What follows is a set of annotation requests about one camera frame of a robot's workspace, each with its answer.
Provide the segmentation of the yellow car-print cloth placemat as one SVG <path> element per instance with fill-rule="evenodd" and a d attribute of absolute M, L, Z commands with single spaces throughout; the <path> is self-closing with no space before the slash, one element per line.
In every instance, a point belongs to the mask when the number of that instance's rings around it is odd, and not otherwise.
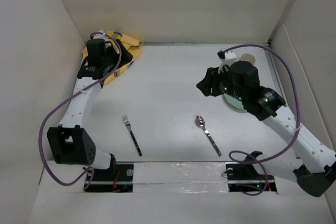
<path fill-rule="evenodd" d="M 104 85 L 107 85 L 108 83 L 115 80 L 119 75 L 123 74 L 127 69 L 129 69 L 131 65 L 138 59 L 138 57 L 142 53 L 141 46 L 143 45 L 143 41 L 114 30 L 105 31 L 104 29 L 102 29 L 98 31 L 98 34 L 93 33 L 90 35 L 90 38 L 104 39 L 106 42 L 106 49 L 112 46 L 117 53 L 116 55 L 117 60 L 119 57 L 118 47 L 109 37 L 106 37 L 103 34 L 107 34 L 108 36 L 112 37 L 115 40 L 117 39 L 121 40 L 126 50 L 133 56 L 133 60 L 130 63 L 126 65 L 120 64 L 118 66 L 118 69 L 112 75 L 110 75 L 108 78 L 105 79 Z"/>

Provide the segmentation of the light green flower plate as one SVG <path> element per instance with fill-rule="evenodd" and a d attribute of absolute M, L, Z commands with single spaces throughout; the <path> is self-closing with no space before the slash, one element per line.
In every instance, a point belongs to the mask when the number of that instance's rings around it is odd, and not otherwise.
<path fill-rule="evenodd" d="M 223 100 L 226 102 L 226 104 L 234 111 L 239 113 L 246 113 L 247 111 L 244 109 L 244 106 L 241 101 L 227 95 L 223 94 Z"/>

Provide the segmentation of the steel spoon black handle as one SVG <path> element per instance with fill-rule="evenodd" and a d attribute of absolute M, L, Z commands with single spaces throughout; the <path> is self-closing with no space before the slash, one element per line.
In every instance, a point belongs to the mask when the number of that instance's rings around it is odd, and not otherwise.
<path fill-rule="evenodd" d="M 216 143 L 213 140 L 212 136 L 210 135 L 209 131 L 206 129 L 206 127 L 205 127 L 205 121 L 204 121 L 204 119 L 200 115 L 196 116 L 196 118 L 195 118 L 195 124 L 196 124 L 196 126 L 199 129 L 201 129 L 204 132 L 204 134 L 208 138 L 209 142 L 211 143 L 212 147 L 216 151 L 217 155 L 221 156 L 222 155 L 221 151 L 219 150 L 218 146 L 216 145 Z"/>

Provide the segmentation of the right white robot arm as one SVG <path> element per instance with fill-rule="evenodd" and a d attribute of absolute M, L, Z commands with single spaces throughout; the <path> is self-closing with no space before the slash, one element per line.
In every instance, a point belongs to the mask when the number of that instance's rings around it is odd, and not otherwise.
<path fill-rule="evenodd" d="M 300 121 L 300 108 L 295 81 L 287 71 L 295 99 L 292 113 L 284 98 L 275 90 L 260 85 L 258 69 L 246 60 L 238 60 L 236 47 L 222 49 L 217 54 L 222 63 L 208 68 L 196 87 L 206 97 L 224 95 L 228 102 L 238 103 L 249 114 L 277 133 L 287 146 L 277 154 L 264 157 L 260 151 L 243 152 L 242 161 L 233 175 L 243 174 L 254 179 L 258 175 L 281 177 L 295 182 L 307 194 L 321 197 L 335 182 L 335 151 L 320 142 Z"/>

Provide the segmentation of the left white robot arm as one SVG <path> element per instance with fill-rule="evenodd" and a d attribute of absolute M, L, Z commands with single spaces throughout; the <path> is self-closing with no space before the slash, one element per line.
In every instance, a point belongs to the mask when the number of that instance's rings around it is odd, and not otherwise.
<path fill-rule="evenodd" d="M 134 56 L 122 43 L 123 38 L 119 32 L 109 35 L 102 30 L 90 36 L 68 109 L 58 125 L 47 132 L 57 164 L 91 166 L 98 169 L 105 180 L 112 180 L 117 175 L 114 156 L 96 148 L 85 126 L 103 86 L 133 62 Z"/>

